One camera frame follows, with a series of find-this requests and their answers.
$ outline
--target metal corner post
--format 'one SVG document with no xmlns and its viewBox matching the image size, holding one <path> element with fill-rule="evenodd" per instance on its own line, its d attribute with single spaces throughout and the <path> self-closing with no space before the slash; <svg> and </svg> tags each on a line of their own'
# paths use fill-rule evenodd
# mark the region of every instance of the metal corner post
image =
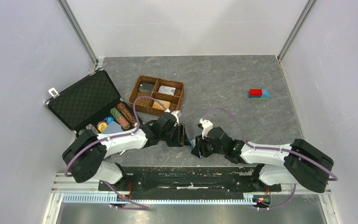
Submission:
<svg viewBox="0 0 358 224">
<path fill-rule="evenodd" d="M 94 54 L 89 42 L 87 41 L 86 36 L 84 35 L 82 29 L 80 28 L 80 25 L 77 22 L 75 15 L 73 15 L 73 12 L 69 7 L 68 2 L 66 0 L 57 0 L 57 1 L 60 4 L 62 10 L 65 13 L 65 15 L 67 16 L 68 21 L 70 22 L 72 28 L 74 29 L 77 37 L 79 37 L 80 42 L 82 42 L 82 45 L 84 46 L 87 54 L 89 55 L 90 59 L 92 60 L 92 62 L 96 66 L 98 64 L 98 58 Z"/>
<path fill-rule="evenodd" d="M 308 14 L 310 13 L 310 11 L 313 8 L 316 1 L 317 0 L 308 0 L 303 11 L 301 12 L 300 16 L 298 17 L 296 24 L 294 25 L 291 33 L 289 34 L 289 37 L 287 38 L 285 44 L 283 45 L 281 52 L 279 52 L 279 54 L 277 56 L 278 61 L 281 61 L 285 57 L 285 54 L 287 53 L 289 47 L 291 46 L 294 39 L 296 38 L 298 31 L 303 26 L 305 19 L 308 17 Z"/>
</svg>

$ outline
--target robotic arm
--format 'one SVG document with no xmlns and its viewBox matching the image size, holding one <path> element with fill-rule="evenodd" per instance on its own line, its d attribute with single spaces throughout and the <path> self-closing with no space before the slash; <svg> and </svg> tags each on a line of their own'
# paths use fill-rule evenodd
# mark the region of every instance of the robotic arm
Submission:
<svg viewBox="0 0 358 224">
<path fill-rule="evenodd" d="M 252 174 L 256 188 L 297 183 L 314 192 L 324 192 L 334 161 L 305 140 L 260 145 L 233 140 L 220 127 L 213 127 L 209 120 L 201 119 L 199 127 L 202 135 L 196 137 L 192 154 L 202 158 L 217 153 L 236 164 L 260 163 Z"/>
<path fill-rule="evenodd" d="M 69 171 L 77 183 L 93 178 L 115 184 L 123 177 L 123 171 L 120 165 L 104 159 L 124 150 L 153 146 L 161 140 L 170 147 L 185 145 L 185 126 L 179 123 L 180 116 L 180 111 L 167 110 L 157 120 L 140 125 L 137 130 L 115 134 L 95 134 L 86 130 L 65 150 L 62 158 L 70 166 Z"/>
</svg>

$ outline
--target black plastic cover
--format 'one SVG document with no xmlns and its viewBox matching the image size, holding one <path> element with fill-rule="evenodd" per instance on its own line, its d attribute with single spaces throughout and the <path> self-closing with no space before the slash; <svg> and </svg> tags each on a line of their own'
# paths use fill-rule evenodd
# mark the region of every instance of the black plastic cover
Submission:
<svg viewBox="0 0 358 224">
<path fill-rule="evenodd" d="M 70 130 L 79 131 L 107 117 L 120 98 L 108 73 L 99 69 L 46 101 L 46 106 Z"/>
<path fill-rule="evenodd" d="M 65 164 L 68 165 L 76 154 L 96 140 L 96 134 L 92 130 L 84 131 L 62 154 Z M 98 143 L 81 154 L 69 168 L 75 181 L 82 183 L 91 179 L 98 171 L 106 152 L 106 146 Z"/>
<path fill-rule="evenodd" d="M 296 151 L 319 163 L 329 171 L 333 168 L 334 161 L 326 154 L 313 147 L 302 139 L 295 139 L 292 151 Z M 294 178 L 306 189 L 317 193 L 323 193 L 329 180 L 329 174 L 310 162 L 300 159 L 298 156 L 289 154 L 285 157 L 284 166 Z"/>
</svg>

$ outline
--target gray floor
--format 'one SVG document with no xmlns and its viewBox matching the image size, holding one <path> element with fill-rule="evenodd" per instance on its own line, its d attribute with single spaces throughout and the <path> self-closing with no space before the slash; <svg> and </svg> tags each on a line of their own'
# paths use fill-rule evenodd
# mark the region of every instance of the gray floor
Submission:
<svg viewBox="0 0 358 224">
<path fill-rule="evenodd" d="M 105 58 L 103 67 L 122 97 L 128 101 L 140 75 L 166 78 L 185 84 L 182 117 L 188 137 L 201 133 L 198 121 L 210 109 L 229 109 L 242 125 L 249 141 L 260 144 L 284 144 L 300 137 L 295 113 L 283 75 L 275 56 L 164 56 Z M 270 92 L 268 100 L 247 98 L 248 90 L 262 88 Z M 143 121 L 156 116 L 140 113 Z M 209 119 L 239 139 L 237 126 L 224 112 Z M 214 154 L 198 159 L 189 147 L 157 146 L 135 149 L 107 159 L 123 166 L 236 166 Z"/>
<path fill-rule="evenodd" d="M 273 196 L 274 204 L 286 196 Z M 151 205 L 150 211 L 107 204 L 64 203 L 57 224 L 325 224 L 318 195 L 295 196 L 285 207 L 257 211 L 248 205 Z"/>
</svg>

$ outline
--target gray stone floor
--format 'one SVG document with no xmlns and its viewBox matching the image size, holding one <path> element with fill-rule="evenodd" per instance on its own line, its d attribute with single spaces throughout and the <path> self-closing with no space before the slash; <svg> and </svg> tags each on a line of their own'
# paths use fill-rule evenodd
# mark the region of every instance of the gray stone floor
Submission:
<svg viewBox="0 0 358 224">
<path fill-rule="evenodd" d="M 162 56 L 105 58 L 103 67 L 128 101 L 140 75 L 160 77 L 185 84 L 181 123 L 190 139 L 199 135 L 198 121 L 210 109 L 229 109 L 239 120 L 247 140 L 260 144 L 284 144 L 301 137 L 286 84 L 275 56 Z M 251 88 L 266 89 L 268 100 L 247 97 Z M 143 121 L 156 116 L 139 113 Z M 236 124 L 224 112 L 209 116 L 233 139 L 239 139 Z M 165 143 L 113 155 L 107 159 L 122 166 L 238 166 L 223 155 L 198 159 L 190 147 L 166 147 Z"/>
</svg>

